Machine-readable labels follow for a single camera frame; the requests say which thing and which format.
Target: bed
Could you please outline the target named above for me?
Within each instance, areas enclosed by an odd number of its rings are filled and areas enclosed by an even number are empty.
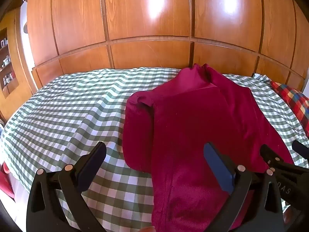
[[[89,190],[82,193],[87,205],[107,231],[137,231],[151,225],[151,176],[130,169],[123,158],[125,105],[134,92],[151,90],[179,71],[142,67],[63,75],[23,104],[7,122],[0,149],[15,188],[19,212],[11,216],[18,226],[25,231],[27,193],[36,171],[57,171],[66,164],[74,164],[98,141],[106,144],[107,156]],[[225,76],[251,89],[295,164],[308,167],[307,161],[292,151],[291,143],[297,139],[308,146],[309,140],[291,109],[271,89],[270,79],[259,74]],[[69,223],[78,228],[61,191],[58,197]]]

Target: shelf niche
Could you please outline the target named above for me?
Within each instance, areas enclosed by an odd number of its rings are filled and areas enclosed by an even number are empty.
[[[0,41],[4,39],[8,39],[6,28],[0,31]],[[0,45],[0,47],[1,47],[0,48],[0,86],[1,86],[4,97],[7,98],[10,95],[10,93],[12,93],[16,89],[16,87],[18,87],[19,84],[18,84],[17,78],[15,77],[15,72],[13,69],[12,62],[8,63],[6,66],[2,68],[2,65],[4,64],[3,60],[7,57],[7,55],[10,55],[9,45],[8,44],[4,46]],[[5,76],[8,76],[10,73],[12,74],[13,79],[9,83],[6,83],[4,85],[3,78],[5,78]]]

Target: red sweater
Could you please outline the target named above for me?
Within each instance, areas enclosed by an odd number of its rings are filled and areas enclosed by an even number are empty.
[[[152,175],[152,224],[158,232],[202,232],[226,201],[228,194],[203,157],[207,142],[254,172],[268,168],[260,156],[263,144],[293,163],[250,89],[207,65],[183,69],[171,81],[128,99],[123,153],[129,167]]]

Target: plaid pillow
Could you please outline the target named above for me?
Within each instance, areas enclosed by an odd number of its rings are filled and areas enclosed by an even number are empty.
[[[309,137],[309,98],[284,84],[270,82],[274,91],[288,104]]]

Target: bolt head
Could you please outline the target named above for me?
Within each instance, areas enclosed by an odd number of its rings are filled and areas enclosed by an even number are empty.
[[[268,175],[270,175],[270,176],[272,176],[272,175],[273,175],[273,171],[272,171],[272,170],[270,170],[270,169],[267,169],[267,170],[266,170],[266,173],[267,173]]]
[[[37,170],[37,174],[38,175],[41,175],[42,173],[44,173],[44,169],[43,168],[40,168],[39,170]]]
[[[64,168],[65,171],[71,171],[72,169],[73,169],[73,165],[71,164],[66,165]]]
[[[243,165],[238,165],[237,169],[241,172],[244,172],[246,168]]]

